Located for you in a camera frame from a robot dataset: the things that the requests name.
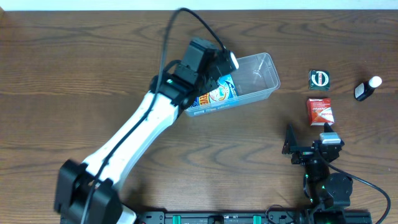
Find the red Panadol ActiFast box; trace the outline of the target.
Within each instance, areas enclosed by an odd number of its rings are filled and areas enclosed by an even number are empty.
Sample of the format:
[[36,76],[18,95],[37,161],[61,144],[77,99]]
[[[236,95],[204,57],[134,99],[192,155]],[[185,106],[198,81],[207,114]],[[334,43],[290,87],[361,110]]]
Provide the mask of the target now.
[[309,98],[307,100],[308,119],[311,126],[323,126],[335,123],[330,98]]

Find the blue medicine box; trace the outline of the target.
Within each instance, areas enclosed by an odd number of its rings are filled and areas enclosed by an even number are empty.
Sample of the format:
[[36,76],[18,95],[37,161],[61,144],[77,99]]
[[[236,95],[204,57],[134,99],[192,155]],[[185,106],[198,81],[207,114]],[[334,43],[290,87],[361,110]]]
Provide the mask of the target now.
[[208,93],[205,93],[202,96],[197,97],[193,102],[192,107],[217,103],[238,96],[231,74],[220,77],[217,83],[217,88]]

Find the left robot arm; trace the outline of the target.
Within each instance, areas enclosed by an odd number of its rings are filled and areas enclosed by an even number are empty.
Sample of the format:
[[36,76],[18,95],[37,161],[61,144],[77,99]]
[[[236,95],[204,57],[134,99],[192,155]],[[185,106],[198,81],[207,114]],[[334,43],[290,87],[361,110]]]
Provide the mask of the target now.
[[119,192],[147,148],[195,98],[218,87],[218,80],[239,67],[234,53],[199,38],[190,41],[181,60],[160,65],[134,114],[82,163],[60,168],[54,210],[61,223],[135,223],[137,212]]

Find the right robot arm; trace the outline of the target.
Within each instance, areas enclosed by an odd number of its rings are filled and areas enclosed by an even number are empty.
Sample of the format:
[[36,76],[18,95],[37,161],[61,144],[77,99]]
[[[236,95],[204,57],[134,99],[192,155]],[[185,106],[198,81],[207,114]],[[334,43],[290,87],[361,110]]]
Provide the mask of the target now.
[[304,167],[303,191],[311,206],[295,216],[297,223],[347,223],[345,208],[350,206],[353,180],[341,172],[330,172],[330,162],[339,158],[343,140],[324,124],[324,132],[311,146],[299,146],[292,125],[286,129],[282,153],[291,163]]

